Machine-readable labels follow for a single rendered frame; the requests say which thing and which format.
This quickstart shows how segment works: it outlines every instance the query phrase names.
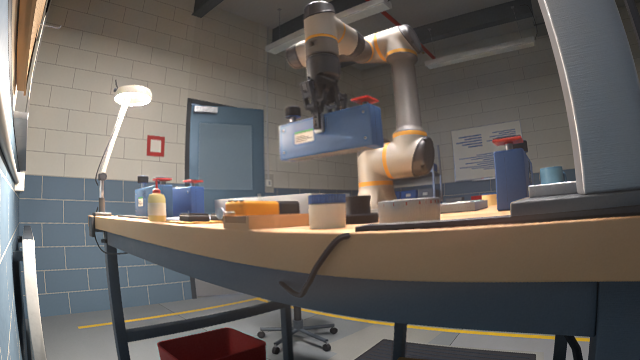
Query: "gray floor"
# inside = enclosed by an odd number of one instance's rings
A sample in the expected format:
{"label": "gray floor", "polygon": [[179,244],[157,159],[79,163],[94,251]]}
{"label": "gray floor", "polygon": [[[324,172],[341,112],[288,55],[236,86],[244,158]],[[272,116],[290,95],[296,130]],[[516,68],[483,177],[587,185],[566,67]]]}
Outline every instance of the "gray floor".
{"label": "gray floor", "polygon": [[[144,318],[155,315],[171,314],[181,311],[201,309],[215,305],[228,304],[240,300],[250,299],[247,295],[221,295],[196,300],[186,300],[166,304],[142,306],[125,310],[127,319]],[[218,309],[200,311],[197,313],[182,314],[161,319],[152,319],[128,323],[127,327],[145,326],[176,319],[187,319],[206,314],[213,314],[255,305],[257,302],[248,302],[238,305],[226,306]],[[328,338],[331,351],[324,352],[315,344],[313,339],[294,338],[294,353],[296,360],[351,360],[373,347],[380,340],[393,339],[393,328],[384,325],[371,325],[364,322],[356,322],[314,315],[303,312],[305,324],[315,325],[334,323],[338,333],[333,335],[323,330],[318,333]],[[44,328],[45,345],[48,360],[85,360],[85,359],[115,359],[115,345],[111,326],[102,326],[89,329],[78,329],[78,326],[99,324],[111,321],[109,311],[92,313],[51,316],[42,319]],[[172,336],[138,341],[129,344],[132,359],[159,359],[157,343],[162,340],[182,337],[199,332],[209,331],[221,327],[230,327],[245,334],[256,336],[260,326],[278,326],[280,323],[279,312],[271,312],[250,319],[234,321],[224,326],[209,327],[201,330],[181,333]],[[263,340],[267,342],[267,358],[271,360],[282,359],[282,353],[271,353],[272,343],[280,338],[280,333],[267,333]],[[543,339],[526,339],[500,336],[458,334],[455,332],[439,332],[427,330],[409,329],[407,334],[409,342],[420,344],[432,344],[441,346],[453,346],[471,349],[486,349],[495,351],[510,351],[536,354],[537,360],[551,360],[553,356],[553,341]],[[588,358],[588,343],[580,342],[584,358]],[[567,359],[572,359],[568,352]]]}

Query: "yellow floor line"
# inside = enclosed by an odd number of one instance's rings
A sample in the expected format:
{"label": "yellow floor line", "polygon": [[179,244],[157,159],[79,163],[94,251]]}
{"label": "yellow floor line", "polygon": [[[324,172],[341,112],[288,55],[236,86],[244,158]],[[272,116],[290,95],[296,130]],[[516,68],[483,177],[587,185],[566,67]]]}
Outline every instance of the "yellow floor line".
{"label": "yellow floor line", "polygon": [[[178,316],[178,315],[184,315],[184,314],[192,314],[195,312],[200,312],[200,311],[206,311],[206,310],[212,310],[212,309],[219,309],[221,307],[225,307],[225,306],[231,306],[231,305],[238,305],[238,304],[244,304],[246,302],[250,302],[250,301],[257,301],[257,300],[262,300],[262,299],[258,299],[258,298],[253,298],[253,299],[247,299],[247,300],[242,300],[242,301],[236,301],[233,303],[229,303],[229,304],[222,304],[222,305],[216,305],[216,306],[210,306],[207,308],[202,308],[202,309],[195,309],[195,310],[187,310],[187,311],[180,311],[177,313],[171,313],[171,314],[163,314],[163,315],[156,315],[156,316],[149,316],[146,318],[138,318],[138,319],[130,319],[130,320],[125,320],[125,323],[130,323],[130,322],[136,322],[136,321],[145,321],[145,320],[152,320],[152,319],[161,319],[161,318],[165,318],[165,317],[170,317],[170,316]],[[101,326],[109,326],[112,323],[102,323],[102,324],[93,324],[93,325],[84,325],[84,326],[78,326],[78,329],[90,329],[90,328],[95,328],[95,327],[101,327]]]}
{"label": "yellow floor line", "polygon": [[[247,302],[250,302],[250,301],[261,301],[261,302],[264,302],[264,303],[269,302],[269,300],[265,300],[265,299],[261,299],[261,298],[252,298],[252,299],[247,299],[247,300],[242,300],[242,301],[236,301],[236,302],[229,303],[229,304],[222,304],[222,305],[206,307],[206,308],[202,308],[202,309],[195,309],[195,310],[181,311],[181,312],[171,313],[171,314],[156,315],[156,316],[149,316],[149,317],[145,317],[145,318],[125,320],[124,322],[125,323],[130,323],[130,322],[136,322],[136,321],[160,319],[160,318],[165,318],[165,317],[170,317],[170,316],[177,316],[177,315],[182,315],[182,314],[192,314],[192,313],[196,313],[196,312],[200,312],[200,311],[218,309],[218,308],[225,307],[225,306],[243,304],[243,303],[247,303]],[[302,311],[304,311],[306,313],[314,314],[314,315],[322,315],[322,316],[331,317],[331,318],[335,318],[335,319],[356,321],[356,322],[361,322],[361,323],[366,323],[366,324],[373,324],[373,325],[393,326],[393,323],[386,322],[386,321],[366,320],[366,319],[360,319],[360,318],[355,318],[355,317],[351,317],[351,316],[335,315],[335,314],[325,313],[325,312],[322,312],[322,311],[307,310],[307,309],[302,309]],[[78,329],[90,329],[90,328],[95,328],[95,327],[100,327],[100,326],[109,326],[111,324],[112,323],[109,322],[109,323],[94,324],[94,325],[84,325],[84,326],[78,326]],[[523,338],[523,339],[543,339],[543,340],[553,340],[553,339],[555,339],[555,336],[553,336],[553,335],[534,335],[534,334],[503,333],[503,332],[493,332],[493,331],[461,330],[461,329],[448,329],[448,328],[439,328],[439,327],[432,327],[432,326],[418,326],[418,325],[409,325],[407,327],[409,329],[416,329],[416,330],[440,331],[440,332],[449,332],[449,333],[457,333],[457,334],[499,336],[499,337],[511,337],[511,338]],[[576,340],[582,341],[582,342],[589,342],[589,338],[588,337],[576,337]]]}

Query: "blue lid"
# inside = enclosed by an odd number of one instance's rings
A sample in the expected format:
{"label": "blue lid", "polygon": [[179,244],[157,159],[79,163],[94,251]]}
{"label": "blue lid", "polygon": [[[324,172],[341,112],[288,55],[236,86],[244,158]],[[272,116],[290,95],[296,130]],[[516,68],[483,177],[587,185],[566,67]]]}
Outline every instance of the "blue lid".
{"label": "blue lid", "polygon": [[309,205],[346,203],[346,194],[316,194],[309,195]]}

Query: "wooden tabletop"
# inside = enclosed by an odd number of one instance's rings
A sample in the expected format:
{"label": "wooden tabletop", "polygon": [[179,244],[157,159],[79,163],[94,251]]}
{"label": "wooden tabletop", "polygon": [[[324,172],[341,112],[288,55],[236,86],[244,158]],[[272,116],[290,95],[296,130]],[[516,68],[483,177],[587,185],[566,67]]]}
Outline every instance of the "wooden tabletop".
{"label": "wooden tabletop", "polygon": [[[495,207],[442,219],[508,215]],[[308,273],[326,246],[351,233],[319,274],[424,282],[640,281],[640,216],[442,229],[355,232],[294,227],[225,230],[221,223],[98,217],[96,228],[215,259]]]}

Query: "red pipe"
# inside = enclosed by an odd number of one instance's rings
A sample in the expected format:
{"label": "red pipe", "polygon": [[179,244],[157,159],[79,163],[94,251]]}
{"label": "red pipe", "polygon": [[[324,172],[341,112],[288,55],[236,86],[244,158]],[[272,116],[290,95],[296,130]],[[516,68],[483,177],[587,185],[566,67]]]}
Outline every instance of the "red pipe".
{"label": "red pipe", "polygon": [[[387,19],[389,19],[389,21],[391,21],[391,23],[392,23],[393,25],[395,25],[395,26],[400,26],[400,25],[401,25],[401,24],[398,22],[398,20],[396,20],[396,19],[395,19],[393,16],[391,16],[391,14],[389,14],[388,12],[383,11],[383,12],[382,12],[382,15],[383,15],[384,17],[386,17]],[[433,54],[432,54],[429,50],[427,50],[427,48],[426,48],[423,44],[420,44],[420,46],[422,46],[422,50],[424,50],[424,52],[425,52],[425,53],[427,53],[427,55],[429,55],[429,57],[431,57],[432,59],[435,59],[435,58],[436,58],[435,56],[433,56]]]}

